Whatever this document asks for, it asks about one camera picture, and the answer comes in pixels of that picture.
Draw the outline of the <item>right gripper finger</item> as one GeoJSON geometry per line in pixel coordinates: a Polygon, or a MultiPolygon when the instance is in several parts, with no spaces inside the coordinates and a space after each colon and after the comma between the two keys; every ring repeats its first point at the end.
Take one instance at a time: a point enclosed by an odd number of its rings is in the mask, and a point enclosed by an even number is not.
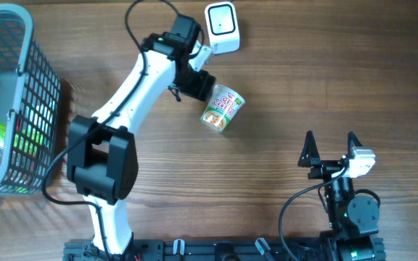
{"type": "Polygon", "coordinates": [[[362,144],[359,141],[359,139],[357,138],[356,134],[353,131],[350,131],[348,133],[348,153],[347,156],[348,157],[352,157],[353,156],[353,149],[356,147],[361,147],[362,144]]]}
{"type": "Polygon", "coordinates": [[[306,133],[303,150],[298,160],[298,167],[316,167],[320,164],[320,155],[317,149],[312,130],[306,133]]]}

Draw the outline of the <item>cup noodles container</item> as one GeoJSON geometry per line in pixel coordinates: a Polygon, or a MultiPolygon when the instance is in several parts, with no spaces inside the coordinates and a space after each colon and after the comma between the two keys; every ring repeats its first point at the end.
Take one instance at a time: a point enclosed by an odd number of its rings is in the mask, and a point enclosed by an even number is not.
{"type": "Polygon", "coordinates": [[[222,133],[244,104],[245,99],[236,91],[217,84],[200,120],[214,131],[222,133]]]}

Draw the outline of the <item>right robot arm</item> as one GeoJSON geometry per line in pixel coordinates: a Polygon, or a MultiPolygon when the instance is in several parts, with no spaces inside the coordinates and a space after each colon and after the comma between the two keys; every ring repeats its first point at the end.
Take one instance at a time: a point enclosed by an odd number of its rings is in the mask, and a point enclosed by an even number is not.
{"type": "Polygon", "coordinates": [[[321,159],[313,132],[306,133],[298,166],[311,169],[309,179],[325,183],[321,200],[331,228],[319,235],[325,260],[385,260],[387,257],[383,240],[376,237],[380,198],[369,189],[353,187],[353,179],[366,175],[375,159],[372,149],[363,146],[353,132],[348,134],[348,151],[341,159],[321,159]]]}

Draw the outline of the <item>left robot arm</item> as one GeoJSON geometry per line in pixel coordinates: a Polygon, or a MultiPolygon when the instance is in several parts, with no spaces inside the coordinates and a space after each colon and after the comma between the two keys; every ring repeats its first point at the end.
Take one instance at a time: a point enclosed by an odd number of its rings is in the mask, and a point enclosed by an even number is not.
{"type": "Polygon", "coordinates": [[[110,100],[91,117],[71,122],[70,143],[92,135],[74,146],[67,179],[88,204],[95,234],[66,243],[64,260],[139,258],[126,207],[139,169],[135,134],[165,90],[201,101],[211,95],[215,77],[202,68],[211,50],[198,42],[201,32],[193,18],[178,15],[170,31],[144,39],[133,70],[110,100]]]}

